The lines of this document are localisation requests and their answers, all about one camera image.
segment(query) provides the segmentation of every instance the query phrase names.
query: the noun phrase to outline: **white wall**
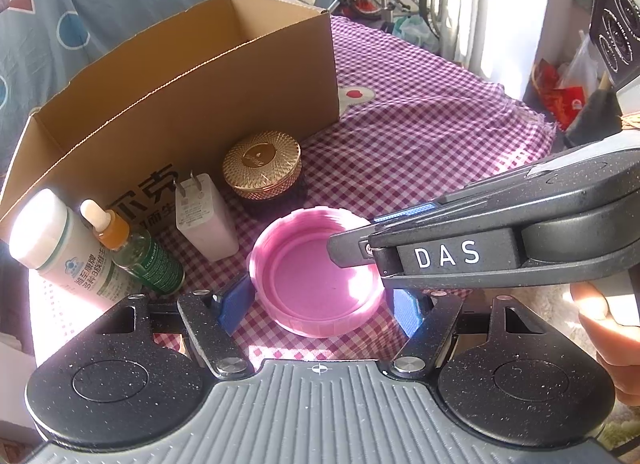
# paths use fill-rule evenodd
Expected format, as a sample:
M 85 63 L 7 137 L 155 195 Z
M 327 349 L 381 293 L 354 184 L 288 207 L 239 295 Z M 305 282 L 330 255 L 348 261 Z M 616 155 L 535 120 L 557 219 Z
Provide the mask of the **white wall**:
M 551 64 L 562 61 L 565 38 L 575 34 L 575 49 L 580 45 L 578 28 L 574 28 L 574 0 L 548 0 L 545 19 L 538 42 L 536 62 L 545 59 Z
M 572 4 L 569 15 L 569 25 L 564 34 L 561 55 L 558 57 L 560 63 L 571 61 L 575 51 L 580 47 L 580 31 L 588 33 L 591 22 L 591 13 L 576 4 Z

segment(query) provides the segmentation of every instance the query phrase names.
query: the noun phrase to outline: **blue circle pattern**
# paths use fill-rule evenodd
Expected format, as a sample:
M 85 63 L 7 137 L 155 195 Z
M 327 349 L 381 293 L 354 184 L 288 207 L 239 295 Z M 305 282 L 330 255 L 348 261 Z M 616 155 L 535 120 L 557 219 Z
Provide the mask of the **blue circle pattern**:
M 60 41 L 69 48 L 80 48 L 86 45 L 89 33 L 77 14 L 68 12 L 60 19 Z
M 0 78 L 0 108 L 4 105 L 6 99 L 6 82 Z

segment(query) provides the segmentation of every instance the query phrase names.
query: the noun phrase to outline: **white supplement bottle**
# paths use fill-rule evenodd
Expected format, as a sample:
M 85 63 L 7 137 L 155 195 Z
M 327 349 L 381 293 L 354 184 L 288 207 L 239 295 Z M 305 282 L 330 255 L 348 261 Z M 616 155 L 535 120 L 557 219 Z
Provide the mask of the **white supplement bottle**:
M 111 252 L 50 189 L 36 193 L 20 211 L 9 251 L 52 284 L 101 308 L 142 290 L 142 284 L 113 263 Z

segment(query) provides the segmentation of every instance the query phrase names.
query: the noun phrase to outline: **gray ribbed grip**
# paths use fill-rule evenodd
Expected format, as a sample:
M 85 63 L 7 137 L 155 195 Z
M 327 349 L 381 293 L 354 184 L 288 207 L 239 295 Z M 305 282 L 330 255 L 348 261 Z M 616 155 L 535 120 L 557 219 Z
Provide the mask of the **gray ribbed grip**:
M 220 383 L 162 440 L 90 454 L 48 444 L 34 464 L 613 464 L 595 441 L 553 451 L 508 449 L 451 422 L 426 387 L 375 362 L 265 361 Z

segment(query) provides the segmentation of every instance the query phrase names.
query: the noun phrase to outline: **white phone charger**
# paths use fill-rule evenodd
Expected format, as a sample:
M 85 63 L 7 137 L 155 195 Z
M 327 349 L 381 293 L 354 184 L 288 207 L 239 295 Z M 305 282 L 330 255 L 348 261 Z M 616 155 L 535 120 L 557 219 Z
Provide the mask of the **white phone charger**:
M 222 195 L 206 173 L 175 184 L 175 225 L 210 262 L 238 252 L 238 236 Z

